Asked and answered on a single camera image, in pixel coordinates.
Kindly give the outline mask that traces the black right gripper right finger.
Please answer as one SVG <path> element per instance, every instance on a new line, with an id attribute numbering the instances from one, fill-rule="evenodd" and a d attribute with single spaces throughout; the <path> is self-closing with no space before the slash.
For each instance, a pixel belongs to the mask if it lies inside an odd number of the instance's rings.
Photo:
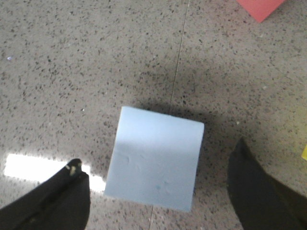
<path id="1" fill-rule="evenodd" d="M 245 230 L 307 228 L 307 198 L 267 174 L 243 138 L 229 157 L 227 191 Z"/>

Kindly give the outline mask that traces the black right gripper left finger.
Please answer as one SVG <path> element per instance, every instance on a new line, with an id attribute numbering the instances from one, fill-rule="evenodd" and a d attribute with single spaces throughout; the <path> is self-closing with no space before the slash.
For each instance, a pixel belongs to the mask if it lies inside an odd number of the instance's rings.
<path id="1" fill-rule="evenodd" d="M 41 185 L 1 208 L 2 230 L 83 230 L 90 213 L 89 175 L 69 161 Z"/>

